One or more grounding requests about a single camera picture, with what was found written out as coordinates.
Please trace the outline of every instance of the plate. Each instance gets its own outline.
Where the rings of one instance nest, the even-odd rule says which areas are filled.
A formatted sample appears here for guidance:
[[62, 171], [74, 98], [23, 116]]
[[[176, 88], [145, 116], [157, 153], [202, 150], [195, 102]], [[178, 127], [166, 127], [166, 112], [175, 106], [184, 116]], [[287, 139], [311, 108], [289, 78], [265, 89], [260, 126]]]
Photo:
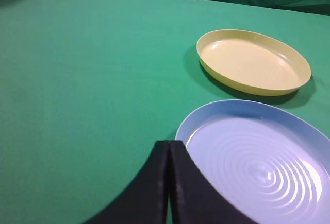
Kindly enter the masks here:
[[330, 140], [302, 119], [248, 100], [206, 104], [176, 140], [234, 207], [259, 224], [326, 224]]
[[308, 62], [296, 50], [256, 32], [209, 32], [198, 40], [197, 52], [201, 65], [213, 78], [250, 94], [289, 94], [311, 77]]

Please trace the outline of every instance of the blue plate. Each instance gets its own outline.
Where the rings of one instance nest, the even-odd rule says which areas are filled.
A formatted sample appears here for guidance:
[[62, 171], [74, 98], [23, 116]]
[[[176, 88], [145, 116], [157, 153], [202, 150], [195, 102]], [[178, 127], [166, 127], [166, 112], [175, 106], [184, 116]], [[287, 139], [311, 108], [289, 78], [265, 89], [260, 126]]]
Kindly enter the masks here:
[[302, 119], [254, 101], [222, 100], [190, 113], [175, 139], [254, 221], [329, 223], [330, 140]]

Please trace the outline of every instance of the green tablecloth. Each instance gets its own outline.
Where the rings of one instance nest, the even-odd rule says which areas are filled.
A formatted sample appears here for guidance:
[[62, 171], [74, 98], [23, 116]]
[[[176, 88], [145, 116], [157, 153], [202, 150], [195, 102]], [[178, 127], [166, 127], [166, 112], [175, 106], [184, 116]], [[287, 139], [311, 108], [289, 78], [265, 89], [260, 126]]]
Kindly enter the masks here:
[[[233, 91], [195, 43], [238, 28], [302, 53], [297, 93]], [[155, 140], [210, 101], [273, 104], [330, 136], [330, 17], [202, 0], [0, 0], [0, 223], [81, 223], [134, 177]]]

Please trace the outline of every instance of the table surface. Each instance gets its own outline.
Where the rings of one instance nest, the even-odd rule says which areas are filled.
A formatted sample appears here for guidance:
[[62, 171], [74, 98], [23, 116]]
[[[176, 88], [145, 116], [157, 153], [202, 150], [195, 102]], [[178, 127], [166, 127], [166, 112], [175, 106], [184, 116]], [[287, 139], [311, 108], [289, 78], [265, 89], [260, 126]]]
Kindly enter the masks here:
[[[313, 77], [284, 97], [212, 80], [204, 33], [277, 38]], [[203, 0], [0, 0], [0, 222], [82, 223], [135, 176], [156, 140], [220, 99], [265, 102], [330, 136], [330, 17]]]

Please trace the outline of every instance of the yellow plate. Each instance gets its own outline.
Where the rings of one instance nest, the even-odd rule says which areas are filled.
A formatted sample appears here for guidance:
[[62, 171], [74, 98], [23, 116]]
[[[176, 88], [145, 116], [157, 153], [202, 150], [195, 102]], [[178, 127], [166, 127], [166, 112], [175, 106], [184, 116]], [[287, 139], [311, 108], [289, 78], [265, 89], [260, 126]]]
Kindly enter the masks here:
[[256, 32], [216, 30], [197, 42], [203, 68], [223, 84], [250, 94], [291, 93], [311, 77], [306, 59], [287, 44]]

